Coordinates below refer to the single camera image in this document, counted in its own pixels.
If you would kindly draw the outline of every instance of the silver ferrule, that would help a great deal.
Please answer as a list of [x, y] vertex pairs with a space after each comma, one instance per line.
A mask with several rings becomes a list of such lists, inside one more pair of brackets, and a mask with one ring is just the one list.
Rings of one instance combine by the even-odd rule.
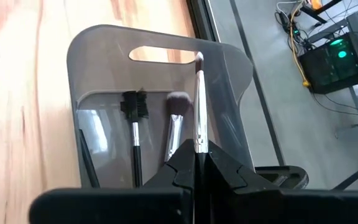
[[137, 122], [132, 123], [132, 145], [133, 146], [140, 146], [139, 124]]
[[165, 162], [171, 159], [172, 155], [179, 148], [182, 124], [182, 115], [171, 114], [168, 127], [167, 150], [165, 151]]
[[208, 114], [204, 71], [202, 70], [197, 73], [196, 77], [194, 107], [195, 151], [196, 153], [208, 153]]

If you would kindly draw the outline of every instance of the concrete floor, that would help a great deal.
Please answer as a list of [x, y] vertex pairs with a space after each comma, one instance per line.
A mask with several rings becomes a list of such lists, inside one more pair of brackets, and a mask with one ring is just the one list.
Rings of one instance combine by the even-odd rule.
[[[244, 49], [229, 0], [210, 0], [210, 3], [221, 42]], [[344, 0], [328, 14], [334, 17], [349, 3], [353, 6], [358, 4], [358, 0]], [[236, 0], [236, 4], [286, 163], [306, 169], [310, 177], [308, 188], [333, 188], [358, 169], [358, 136], [348, 139], [335, 137], [338, 128], [358, 123], [358, 116], [322, 108], [302, 86], [300, 73], [287, 46], [287, 35], [274, 18], [276, 1]], [[292, 6], [287, 4], [283, 8], [289, 11]], [[344, 13], [334, 20], [338, 21], [343, 16]], [[297, 17], [296, 21], [307, 32], [316, 23], [306, 14]], [[338, 103], [354, 106], [349, 90], [328, 96]], [[329, 108], [354, 113], [323, 96], [317, 96], [317, 99]], [[277, 165], [254, 83], [246, 90], [239, 106], [255, 165]], [[358, 190], [358, 181], [349, 189]]]

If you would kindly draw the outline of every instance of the makeup brush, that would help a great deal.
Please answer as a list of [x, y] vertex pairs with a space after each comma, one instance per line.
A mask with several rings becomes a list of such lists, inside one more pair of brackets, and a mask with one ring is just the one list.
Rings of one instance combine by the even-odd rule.
[[179, 148], [183, 117], [190, 106], [190, 96], [184, 91], [173, 91], [167, 95], [167, 110], [170, 117], [164, 162], [167, 162]]
[[141, 118], [148, 118], [149, 112], [146, 105], [146, 92], [127, 91], [122, 94], [124, 101], [121, 102], [121, 111], [126, 119], [132, 123], [132, 149], [133, 149], [133, 176], [134, 187], [140, 187], [142, 180], [142, 153], [140, 151], [139, 121]]
[[194, 144], [195, 144], [195, 223], [210, 222], [210, 199], [207, 187], [205, 162], [208, 155], [208, 114], [206, 88], [203, 71], [204, 57], [196, 56], [196, 84], [194, 99]]

